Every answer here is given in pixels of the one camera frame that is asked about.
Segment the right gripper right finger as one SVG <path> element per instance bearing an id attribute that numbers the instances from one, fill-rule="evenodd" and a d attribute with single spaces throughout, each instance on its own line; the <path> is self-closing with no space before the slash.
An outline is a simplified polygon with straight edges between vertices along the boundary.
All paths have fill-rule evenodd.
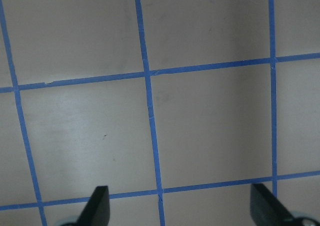
<path id="1" fill-rule="evenodd" d="M 262 183 L 251 185 L 250 215 L 259 226 L 296 224 L 296 218 Z"/>

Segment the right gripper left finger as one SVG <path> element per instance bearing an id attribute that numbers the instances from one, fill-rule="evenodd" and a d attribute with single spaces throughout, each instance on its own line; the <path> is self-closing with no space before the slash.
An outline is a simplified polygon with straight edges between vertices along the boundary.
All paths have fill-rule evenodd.
<path id="1" fill-rule="evenodd" d="M 75 224 L 107 226 L 110 221 L 110 215 L 108 186 L 97 186 Z"/>

